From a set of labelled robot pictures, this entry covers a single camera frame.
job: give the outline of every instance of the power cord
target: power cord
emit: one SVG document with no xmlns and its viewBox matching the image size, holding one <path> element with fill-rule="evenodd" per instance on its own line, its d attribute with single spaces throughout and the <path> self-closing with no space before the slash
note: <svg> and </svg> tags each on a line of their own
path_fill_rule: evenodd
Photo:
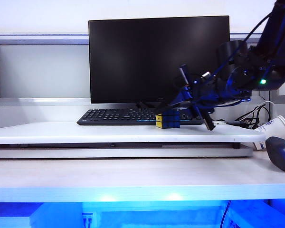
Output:
<svg viewBox="0 0 285 228">
<path fill-rule="evenodd" d="M 227 211 L 228 211 L 228 208 L 229 208 L 230 204 L 231 204 L 231 200 L 228 201 L 228 204 L 227 204 L 227 206 L 225 208 L 225 212 L 223 214 L 223 217 L 222 217 L 222 220 L 220 222 L 219 228 L 223 228 L 224 220 L 225 220 L 225 217 L 226 217 L 226 214 L 227 214 Z"/>
</svg>

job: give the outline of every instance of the white paper cup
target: white paper cup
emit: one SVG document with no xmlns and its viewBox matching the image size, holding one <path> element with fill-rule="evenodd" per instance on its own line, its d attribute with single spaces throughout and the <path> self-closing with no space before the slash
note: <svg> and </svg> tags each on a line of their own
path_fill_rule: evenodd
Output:
<svg viewBox="0 0 285 228">
<path fill-rule="evenodd" d="M 271 136 L 285 139 L 285 118 L 281 115 L 278 115 L 276 118 L 272 119 L 271 121 L 256 128 L 255 131 L 263 132 L 266 135 L 266 139 L 268 139 Z M 254 142 L 254 145 L 257 150 L 266 148 L 265 141 Z"/>
</svg>

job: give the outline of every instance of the blue computer mouse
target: blue computer mouse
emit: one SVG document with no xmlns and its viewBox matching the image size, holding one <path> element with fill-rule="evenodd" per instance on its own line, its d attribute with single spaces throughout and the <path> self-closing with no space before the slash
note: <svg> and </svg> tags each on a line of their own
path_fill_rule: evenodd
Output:
<svg viewBox="0 0 285 228">
<path fill-rule="evenodd" d="M 285 171 L 285 140 L 270 137 L 266 140 L 266 149 L 271 162 Z"/>
</svg>

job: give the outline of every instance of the white wall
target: white wall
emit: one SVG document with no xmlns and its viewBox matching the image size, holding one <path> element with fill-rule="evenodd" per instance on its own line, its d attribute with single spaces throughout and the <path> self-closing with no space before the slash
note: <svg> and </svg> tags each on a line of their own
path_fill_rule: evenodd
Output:
<svg viewBox="0 0 285 228">
<path fill-rule="evenodd" d="M 250 31 L 275 0 L 0 0 L 0 33 L 87 33 L 91 19 L 230 15 Z"/>
</svg>

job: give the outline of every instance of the computer monitor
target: computer monitor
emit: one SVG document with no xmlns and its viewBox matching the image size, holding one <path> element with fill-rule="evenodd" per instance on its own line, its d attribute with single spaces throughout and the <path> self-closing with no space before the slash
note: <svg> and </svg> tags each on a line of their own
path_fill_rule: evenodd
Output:
<svg viewBox="0 0 285 228">
<path fill-rule="evenodd" d="M 214 71 L 229 16 L 89 21 L 91 103 L 158 102 L 179 67 Z"/>
</svg>

